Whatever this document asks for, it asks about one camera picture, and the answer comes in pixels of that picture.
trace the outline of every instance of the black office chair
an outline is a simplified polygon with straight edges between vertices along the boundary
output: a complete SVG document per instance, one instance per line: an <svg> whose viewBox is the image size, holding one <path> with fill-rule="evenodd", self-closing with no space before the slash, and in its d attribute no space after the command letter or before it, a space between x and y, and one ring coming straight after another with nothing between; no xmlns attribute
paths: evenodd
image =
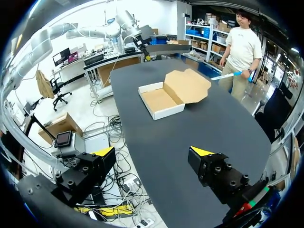
<svg viewBox="0 0 304 228"><path fill-rule="evenodd" d="M68 92L68 93L65 93L65 94L59 94L61 88L64 87L66 84L65 84L64 82L59 82L59 83L57 83L57 80L58 80L58 79L59 79L59 78L57 78L57 79L52 78L52 79L50 80L50 84L51 84L51 86L52 86L52 91L53 91L54 95L57 95L57 98L56 98L55 101L53 102L53 106L54 106L54 111L55 111L55 112L57 111L56 105L58 104L58 102L61 101L61 102L65 102L65 103L67 104L67 101L64 100L64 99L62 99L62 98L63 98L65 95L67 95L67 94L72 95L71 92Z"/></svg>
<svg viewBox="0 0 304 228"><path fill-rule="evenodd" d="M265 104L264 111L255 114L255 120L268 136L271 143L281 136L284 137L285 132L282 126L290 112L291 105L286 100L282 91L276 88L271 98Z"/></svg>

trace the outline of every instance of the khaki pants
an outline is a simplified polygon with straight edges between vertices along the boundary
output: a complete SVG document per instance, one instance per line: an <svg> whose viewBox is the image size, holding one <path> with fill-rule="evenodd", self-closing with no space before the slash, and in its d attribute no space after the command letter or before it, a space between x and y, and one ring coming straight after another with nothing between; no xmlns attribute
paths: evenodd
<svg viewBox="0 0 304 228"><path fill-rule="evenodd" d="M222 75L238 72L228 61L223 69ZM245 89L248 86L248 80L242 76L232 76L223 78L218 82L219 87L229 91L232 87L231 95L238 101L241 101L245 94Z"/></svg>

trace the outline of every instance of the desk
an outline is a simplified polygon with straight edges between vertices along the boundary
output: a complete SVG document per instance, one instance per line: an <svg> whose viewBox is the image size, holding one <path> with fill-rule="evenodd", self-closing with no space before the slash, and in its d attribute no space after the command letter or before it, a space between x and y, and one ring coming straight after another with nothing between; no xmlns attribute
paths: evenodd
<svg viewBox="0 0 304 228"><path fill-rule="evenodd" d="M55 75L59 74L61 82L69 83L69 81L73 81L73 78L85 73L84 70L83 70L83 67L85 66L85 62L84 62L85 57L86 56L84 56L84 57L82 57L82 58L80 58L80 59L78 59L78 60L76 60L76 61L74 61L74 62L72 62L68 65L65 65L64 67L62 67L58 70L56 70L54 73L51 74L51 77L55 78ZM69 77L68 77L67 80L63 80L62 76L61 76L61 72L64 71L64 70L68 70L70 67L75 66L77 64L81 64L81 66L79 66L75 71L70 72Z"/></svg>
<svg viewBox="0 0 304 228"><path fill-rule="evenodd" d="M85 76L90 84L91 90L94 93L94 96L96 98L96 101L98 103L100 103L102 101L103 98L113 95L112 93L112 88L111 86L107 86L104 88L104 85L102 83L100 83L100 87L101 89L106 90L107 92L105 93L106 95L99 95L97 88L96 88L96 84L93 82L94 80L96 81L100 81L100 78L98 76L98 73L96 72L96 69L99 67L102 67L104 65L107 64L111 64L111 63L115 63L115 62L119 62L125 59L129 59L129 58L134 58L134 57L139 57L141 59L141 63L143 63L143 53L141 51L138 52L133 52L133 53L129 53L129 54L123 54L123 55L112 55L112 57L103 59L101 61L98 61L96 63L93 63L91 65L85 66L84 70L85 70Z"/></svg>
<svg viewBox="0 0 304 228"><path fill-rule="evenodd" d="M137 88L187 68L171 59L137 64L112 71L111 83L130 155L166 225L210 228L221 224L229 207L200 184L187 161L189 147L226 154L253 184L263 173L271 145L250 113L213 81L204 100L154 121Z"/></svg>

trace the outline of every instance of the computer monitor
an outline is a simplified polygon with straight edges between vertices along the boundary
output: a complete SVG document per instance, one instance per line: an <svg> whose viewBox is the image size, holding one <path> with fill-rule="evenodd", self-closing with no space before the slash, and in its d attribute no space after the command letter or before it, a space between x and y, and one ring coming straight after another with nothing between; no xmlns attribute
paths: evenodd
<svg viewBox="0 0 304 228"><path fill-rule="evenodd" d="M71 55L71 53L70 53L69 48L59 52L57 55L54 55L53 61L54 61L55 66L58 66L59 64L66 61L70 55Z"/></svg>

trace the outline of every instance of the white t-shirt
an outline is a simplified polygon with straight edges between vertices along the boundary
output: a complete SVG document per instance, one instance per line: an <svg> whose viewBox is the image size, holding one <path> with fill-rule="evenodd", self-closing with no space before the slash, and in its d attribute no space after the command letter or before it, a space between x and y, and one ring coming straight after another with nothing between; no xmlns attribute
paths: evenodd
<svg viewBox="0 0 304 228"><path fill-rule="evenodd" d="M233 28L226 44L231 45L227 60L239 71L249 69L255 58L262 58L261 41L251 29Z"/></svg>

